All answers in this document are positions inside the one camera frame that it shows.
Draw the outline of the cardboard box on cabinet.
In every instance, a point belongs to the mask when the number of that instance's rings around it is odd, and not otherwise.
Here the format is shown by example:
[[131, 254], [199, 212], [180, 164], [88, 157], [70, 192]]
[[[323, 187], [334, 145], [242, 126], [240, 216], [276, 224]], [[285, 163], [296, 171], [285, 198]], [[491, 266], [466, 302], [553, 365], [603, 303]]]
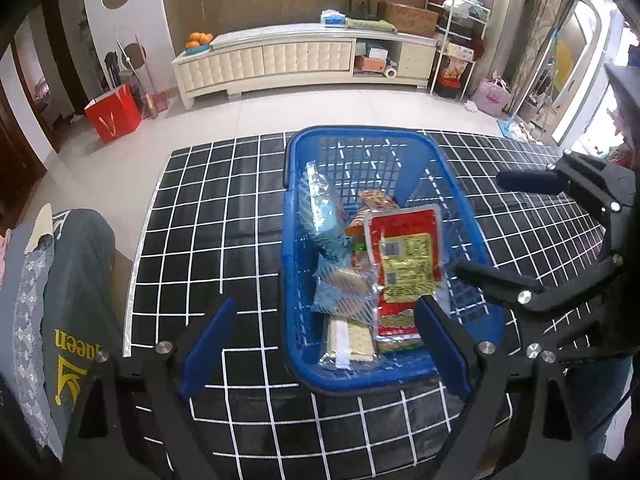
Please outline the cardboard box on cabinet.
[[439, 15], [437, 12], [415, 6], [386, 2], [384, 3], [383, 18], [403, 34], [433, 37]]

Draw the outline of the black white grid mat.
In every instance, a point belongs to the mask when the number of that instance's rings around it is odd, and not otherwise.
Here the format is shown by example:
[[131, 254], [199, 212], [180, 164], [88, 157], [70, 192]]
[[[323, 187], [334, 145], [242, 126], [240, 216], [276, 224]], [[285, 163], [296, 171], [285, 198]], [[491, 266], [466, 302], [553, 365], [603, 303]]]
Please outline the black white grid mat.
[[[503, 168], [540, 168], [550, 148], [434, 131], [469, 197], [491, 263], [563, 283], [597, 258], [600, 226], [564, 195], [503, 193]], [[279, 301], [283, 133], [180, 148], [158, 180], [127, 307], [127, 353], [174, 338], [218, 295], [238, 325], [190, 410], [221, 479], [422, 479], [460, 412], [440, 382], [318, 396], [286, 369]]]

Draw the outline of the tissue box blue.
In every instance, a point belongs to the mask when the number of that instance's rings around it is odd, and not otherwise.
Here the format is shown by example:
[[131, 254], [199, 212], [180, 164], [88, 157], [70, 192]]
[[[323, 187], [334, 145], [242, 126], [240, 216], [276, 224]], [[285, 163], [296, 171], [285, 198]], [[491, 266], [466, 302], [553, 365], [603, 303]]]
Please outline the tissue box blue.
[[346, 16], [340, 11], [326, 9], [321, 12], [320, 23], [326, 27], [345, 27]]

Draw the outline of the light blue snack bag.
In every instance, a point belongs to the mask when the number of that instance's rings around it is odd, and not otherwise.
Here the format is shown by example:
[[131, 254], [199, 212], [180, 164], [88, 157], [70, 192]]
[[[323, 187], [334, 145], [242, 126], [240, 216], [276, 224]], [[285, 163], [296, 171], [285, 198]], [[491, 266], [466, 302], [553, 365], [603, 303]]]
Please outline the light blue snack bag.
[[350, 266], [350, 240], [345, 234], [342, 202], [314, 160], [306, 163], [299, 178], [297, 199], [300, 224], [319, 251], [311, 309], [337, 315], [338, 300], [344, 292], [331, 283], [331, 278], [335, 271]]

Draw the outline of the red gift bag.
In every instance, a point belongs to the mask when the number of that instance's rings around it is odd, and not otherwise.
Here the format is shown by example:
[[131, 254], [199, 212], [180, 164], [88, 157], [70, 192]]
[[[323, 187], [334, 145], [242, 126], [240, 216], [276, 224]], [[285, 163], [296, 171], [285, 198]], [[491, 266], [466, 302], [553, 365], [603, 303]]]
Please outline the red gift bag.
[[121, 84], [91, 100], [85, 115], [103, 144], [133, 133], [142, 122], [130, 84]]

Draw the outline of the pink shopping bag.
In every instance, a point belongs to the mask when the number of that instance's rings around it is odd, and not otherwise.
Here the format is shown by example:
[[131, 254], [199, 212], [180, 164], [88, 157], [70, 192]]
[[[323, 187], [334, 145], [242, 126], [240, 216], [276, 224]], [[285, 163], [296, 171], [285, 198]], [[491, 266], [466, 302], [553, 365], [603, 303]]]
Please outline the pink shopping bag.
[[471, 98], [478, 110], [492, 117], [499, 117], [511, 100], [509, 86], [497, 72], [483, 79]]

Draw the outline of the green cracker pack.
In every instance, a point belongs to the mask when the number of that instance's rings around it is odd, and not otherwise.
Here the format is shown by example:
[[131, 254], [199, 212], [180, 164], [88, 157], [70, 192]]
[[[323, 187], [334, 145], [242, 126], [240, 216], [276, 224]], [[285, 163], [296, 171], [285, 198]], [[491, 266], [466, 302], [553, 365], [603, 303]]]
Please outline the green cracker pack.
[[329, 316], [319, 364], [327, 370], [372, 370], [378, 364], [371, 327], [348, 318]]

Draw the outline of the broom and dustpan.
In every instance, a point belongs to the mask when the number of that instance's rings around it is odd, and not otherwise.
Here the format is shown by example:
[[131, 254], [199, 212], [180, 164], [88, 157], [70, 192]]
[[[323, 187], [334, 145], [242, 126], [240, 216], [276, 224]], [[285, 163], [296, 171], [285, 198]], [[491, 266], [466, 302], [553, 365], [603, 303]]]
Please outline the broom and dustpan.
[[104, 55], [108, 82], [113, 89], [129, 84], [143, 118], [154, 119], [168, 109], [168, 94], [160, 91], [148, 66], [148, 56], [138, 37], [126, 46], [116, 40], [116, 49]]

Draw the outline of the clear biscuit pack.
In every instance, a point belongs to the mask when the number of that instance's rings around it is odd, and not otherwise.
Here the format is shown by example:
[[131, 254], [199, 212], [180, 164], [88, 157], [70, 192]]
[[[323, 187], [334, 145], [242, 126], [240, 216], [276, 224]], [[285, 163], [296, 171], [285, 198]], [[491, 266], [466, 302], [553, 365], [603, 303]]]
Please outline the clear biscuit pack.
[[314, 274], [311, 310], [374, 325], [378, 308], [378, 270], [329, 264]]

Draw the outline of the blue floral bedsheet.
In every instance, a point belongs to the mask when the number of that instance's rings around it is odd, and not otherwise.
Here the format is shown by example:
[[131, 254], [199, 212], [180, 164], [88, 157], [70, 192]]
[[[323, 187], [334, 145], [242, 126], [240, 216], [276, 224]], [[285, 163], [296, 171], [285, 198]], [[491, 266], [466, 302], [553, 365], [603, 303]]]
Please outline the blue floral bedsheet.
[[52, 238], [26, 252], [34, 225], [12, 231], [1, 284], [1, 376], [24, 416], [37, 448], [60, 454], [62, 444], [46, 393], [41, 322], [43, 292], [53, 262]]

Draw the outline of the red sausage snack pack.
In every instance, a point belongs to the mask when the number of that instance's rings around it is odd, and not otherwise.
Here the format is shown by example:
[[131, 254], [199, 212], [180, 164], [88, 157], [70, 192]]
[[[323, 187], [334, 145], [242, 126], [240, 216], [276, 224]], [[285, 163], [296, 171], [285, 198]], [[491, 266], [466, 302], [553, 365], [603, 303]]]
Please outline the red sausage snack pack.
[[440, 208], [371, 210], [363, 229], [369, 259], [378, 269], [375, 344], [384, 353], [420, 347], [414, 307], [446, 281]]

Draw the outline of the white metal shelf rack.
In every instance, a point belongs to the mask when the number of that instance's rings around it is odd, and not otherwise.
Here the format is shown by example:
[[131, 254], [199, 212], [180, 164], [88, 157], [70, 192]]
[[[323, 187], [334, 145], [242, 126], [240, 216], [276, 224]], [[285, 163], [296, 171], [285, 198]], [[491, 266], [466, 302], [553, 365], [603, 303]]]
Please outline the white metal shelf rack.
[[491, 10], [484, 0], [425, 0], [425, 9], [437, 14], [430, 92], [462, 100], [484, 55]]

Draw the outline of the plate of oranges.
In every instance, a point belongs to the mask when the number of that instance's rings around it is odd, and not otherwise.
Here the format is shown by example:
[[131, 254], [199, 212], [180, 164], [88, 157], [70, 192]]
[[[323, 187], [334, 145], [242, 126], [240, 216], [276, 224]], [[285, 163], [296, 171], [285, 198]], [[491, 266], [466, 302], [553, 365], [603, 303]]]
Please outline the plate of oranges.
[[205, 52], [210, 48], [210, 44], [214, 40], [214, 35], [208, 32], [191, 32], [184, 53], [186, 55], [194, 55]]

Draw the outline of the cream TV cabinet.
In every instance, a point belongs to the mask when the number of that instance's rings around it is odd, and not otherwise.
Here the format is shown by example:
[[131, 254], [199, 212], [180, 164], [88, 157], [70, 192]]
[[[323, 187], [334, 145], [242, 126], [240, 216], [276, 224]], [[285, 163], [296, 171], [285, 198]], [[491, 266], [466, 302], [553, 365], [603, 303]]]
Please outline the cream TV cabinet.
[[172, 61], [185, 108], [217, 92], [246, 92], [328, 84], [396, 84], [425, 88], [437, 41], [433, 38], [322, 24], [294, 24], [228, 32], [204, 51]]

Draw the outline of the blue plastic basket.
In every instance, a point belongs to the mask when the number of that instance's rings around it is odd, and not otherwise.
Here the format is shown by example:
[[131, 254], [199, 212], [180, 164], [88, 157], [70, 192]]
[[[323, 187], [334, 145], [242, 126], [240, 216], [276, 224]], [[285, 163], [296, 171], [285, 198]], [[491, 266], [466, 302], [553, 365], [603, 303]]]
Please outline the blue plastic basket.
[[488, 304], [477, 288], [454, 275], [461, 260], [487, 266], [490, 259], [473, 208], [434, 136], [381, 127], [312, 127], [288, 141], [283, 170], [282, 350], [288, 371], [298, 382], [326, 396], [354, 396], [397, 389], [436, 373], [424, 348], [394, 352], [367, 370], [331, 370], [321, 365], [326, 323], [310, 308], [316, 289], [312, 274], [320, 250], [300, 224], [298, 213], [297, 187], [310, 162], [337, 190], [349, 214], [357, 210], [358, 192], [367, 188], [378, 188], [401, 206], [439, 206], [450, 316], [475, 340], [498, 344], [503, 310]]

